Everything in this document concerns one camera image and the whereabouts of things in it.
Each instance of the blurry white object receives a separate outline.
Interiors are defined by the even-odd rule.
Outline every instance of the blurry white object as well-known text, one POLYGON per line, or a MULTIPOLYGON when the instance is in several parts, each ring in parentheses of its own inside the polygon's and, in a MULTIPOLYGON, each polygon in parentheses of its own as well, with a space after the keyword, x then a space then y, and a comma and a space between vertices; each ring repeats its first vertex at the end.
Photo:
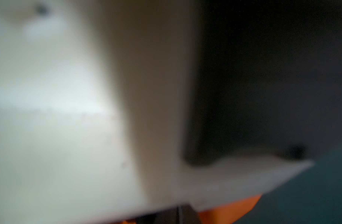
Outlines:
POLYGON ((11 16, 35 3, 0 1, 0 223, 96 223, 188 202, 203 210, 312 165, 182 162, 189 2, 46 1, 48 18, 11 16))

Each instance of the dark teal surface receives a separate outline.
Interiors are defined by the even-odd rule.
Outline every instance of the dark teal surface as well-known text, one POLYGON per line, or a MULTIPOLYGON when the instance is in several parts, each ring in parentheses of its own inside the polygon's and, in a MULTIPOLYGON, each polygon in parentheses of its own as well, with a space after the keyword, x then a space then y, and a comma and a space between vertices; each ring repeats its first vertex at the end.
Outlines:
POLYGON ((342 223, 342 144, 265 194, 235 224, 342 223))

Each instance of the orange plastic part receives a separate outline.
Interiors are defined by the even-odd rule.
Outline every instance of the orange plastic part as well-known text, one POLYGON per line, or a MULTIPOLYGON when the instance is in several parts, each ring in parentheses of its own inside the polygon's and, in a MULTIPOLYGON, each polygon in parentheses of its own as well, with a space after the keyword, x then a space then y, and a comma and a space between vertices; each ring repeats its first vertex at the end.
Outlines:
POLYGON ((231 224, 252 210, 261 195, 198 213, 202 224, 231 224))

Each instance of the orange object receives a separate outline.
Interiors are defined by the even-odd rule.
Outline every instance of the orange object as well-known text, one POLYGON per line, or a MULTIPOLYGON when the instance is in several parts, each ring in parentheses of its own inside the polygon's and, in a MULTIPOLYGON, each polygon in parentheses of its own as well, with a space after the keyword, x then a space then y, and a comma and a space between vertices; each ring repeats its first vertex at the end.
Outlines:
POLYGON ((198 213, 202 224, 231 224, 252 210, 261 195, 198 213))

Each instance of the white surface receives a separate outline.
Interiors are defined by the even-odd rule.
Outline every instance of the white surface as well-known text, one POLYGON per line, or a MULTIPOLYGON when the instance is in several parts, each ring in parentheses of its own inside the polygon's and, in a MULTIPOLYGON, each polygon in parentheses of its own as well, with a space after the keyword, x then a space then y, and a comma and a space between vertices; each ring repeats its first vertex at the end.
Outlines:
POLYGON ((35 2, 0 1, 0 223, 94 223, 188 201, 204 209, 311 164, 182 164, 187 4, 47 1, 66 28, 40 35, 39 20, 30 36, 35 2))

